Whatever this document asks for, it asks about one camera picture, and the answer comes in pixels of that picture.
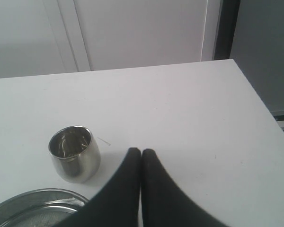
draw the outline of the metal bowl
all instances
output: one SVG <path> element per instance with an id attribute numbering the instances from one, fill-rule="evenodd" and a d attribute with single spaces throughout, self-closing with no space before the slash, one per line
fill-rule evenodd
<path id="1" fill-rule="evenodd" d="M 88 202 L 64 189 L 40 189 L 0 204 L 0 227 L 51 227 Z"/>

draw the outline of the cup rim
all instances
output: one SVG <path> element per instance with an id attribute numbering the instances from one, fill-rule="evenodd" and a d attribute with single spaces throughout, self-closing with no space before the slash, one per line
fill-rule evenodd
<path id="1" fill-rule="evenodd" d="M 53 141 L 53 139 L 55 138 L 56 135 L 58 135 L 60 132 L 66 130 L 66 129 L 69 129 L 69 128 L 83 128 L 83 129 L 85 129 L 85 130 L 90 134 L 90 142 L 89 142 L 88 146 L 87 146 L 82 152 L 80 152 L 80 153 L 78 153 L 78 154 L 75 154 L 75 155 L 70 156 L 70 157 L 58 157 L 58 156 L 54 155 L 54 154 L 52 153 L 52 151 L 51 151 L 51 148 L 50 148 L 51 142 Z M 64 129 L 61 129 L 61 130 L 57 131 L 57 132 L 52 136 L 52 138 L 49 140 L 49 143 L 48 143 L 48 150 L 49 150 L 49 153 L 50 153 L 53 157 L 55 157 L 55 158 L 57 158 L 57 159 L 70 159 L 70 158 L 73 158 L 73 157 L 76 157 L 76 156 L 78 156 L 78 155 L 83 154 L 83 153 L 90 147 L 92 141 L 93 141 L 93 135 L 91 134 L 91 132 L 90 132 L 90 130 L 89 130 L 88 128 L 86 128 L 86 127 L 84 127 L 84 126 L 81 126 L 81 125 L 68 126 L 68 127 L 64 128 Z"/>

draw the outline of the scratch on table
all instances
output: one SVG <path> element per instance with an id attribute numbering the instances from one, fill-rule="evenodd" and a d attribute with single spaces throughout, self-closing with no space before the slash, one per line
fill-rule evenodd
<path id="1" fill-rule="evenodd" d="M 101 140 L 101 141 L 103 141 L 103 142 L 105 142 L 107 145 L 111 145 L 109 142 L 107 142 L 107 141 L 105 141 L 104 139 L 101 139 L 100 137 L 97 137 L 99 140 Z"/>

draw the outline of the white tabletop surface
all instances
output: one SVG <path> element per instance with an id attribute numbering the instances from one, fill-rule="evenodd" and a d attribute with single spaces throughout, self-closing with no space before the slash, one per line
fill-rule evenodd
<path id="1" fill-rule="evenodd" d="M 88 127 L 102 155 L 85 184 L 63 181 L 48 154 L 70 125 Z M 0 79 L 0 202 L 40 188 L 91 198 L 129 147 L 155 149 L 226 224 L 284 227 L 284 134 L 233 60 Z"/>

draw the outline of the stainless steel cup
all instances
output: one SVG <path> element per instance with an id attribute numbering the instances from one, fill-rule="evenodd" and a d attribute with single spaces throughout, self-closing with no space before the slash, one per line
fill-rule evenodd
<path id="1" fill-rule="evenodd" d="M 71 126 L 57 132 L 48 145 L 57 173 L 65 181 L 82 183 L 100 166 L 100 152 L 91 132 Z"/>

